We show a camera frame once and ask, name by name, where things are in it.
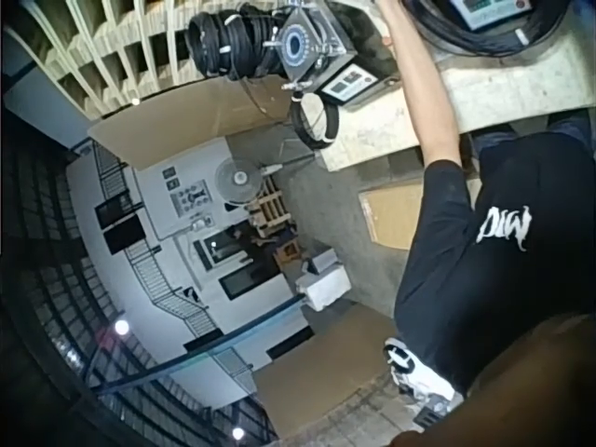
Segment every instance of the cardboard box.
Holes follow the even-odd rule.
[[[393,183],[360,193],[360,205],[372,242],[392,249],[410,249],[422,202],[422,180]],[[481,190],[480,179],[469,179],[467,189],[475,203]]]

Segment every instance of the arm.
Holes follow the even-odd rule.
[[[461,166],[459,131],[439,70],[401,0],[378,0],[391,34],[413,129],[425,166],[451,160]]]

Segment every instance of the blue pipe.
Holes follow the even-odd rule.
[[[147,382],[151,382],[172,373],[176,373],[177,371],[183,370],[184,368],[188,368],[198,361],[208,359],[214,354],[225,351],[239,342],[246,340],[248,337],[254,335],[261,329],[282,319],[286,315],[290,314],[290,312],[300,307],[303,298],[304,295],[302,294],[293,296],[290,300],[286,301],[282,305],[279,305],[275,309],[262,314],[260,317],[254,319],[248,324],[245,324],[241,328],[227,333],[220,339],[207,343],[195,351],[188,352],[175,359],[160,363],[159,365],[156,365],[153,368],[143,372],[138,372],[136,374],[114,380],[113,382],[94,386],[91,391],[95,392],[98,396],[112,394],[117,391],[122,391],[123,389],[146,384]]]

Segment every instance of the cardboard sheet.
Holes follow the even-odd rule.
[[[224,77],[197,82],[110,116],[88,135],[132,167],[145,169],[216,137],[285,119],[290,93],[281,90],[281,81],[269,76],[247,82],[250,95]]]
[[[467,181],[472,203],[481,190],[478,178]],[[360,193],[360,205],[372,242],[392,249],[409,250],[418,225],[422,178]]]
[[[281,439],[314,423],[359,387],[387,372],[383,345],[391,318],[364,305],[253,374],[259,400]]]

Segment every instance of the black t-shirt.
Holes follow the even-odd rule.
[[[463,171],[425,172],[395,320],[406,345],[466,393],[534,326],[596,300],[594,160],[575,139],[541,133],[481,156],[470,206]]]

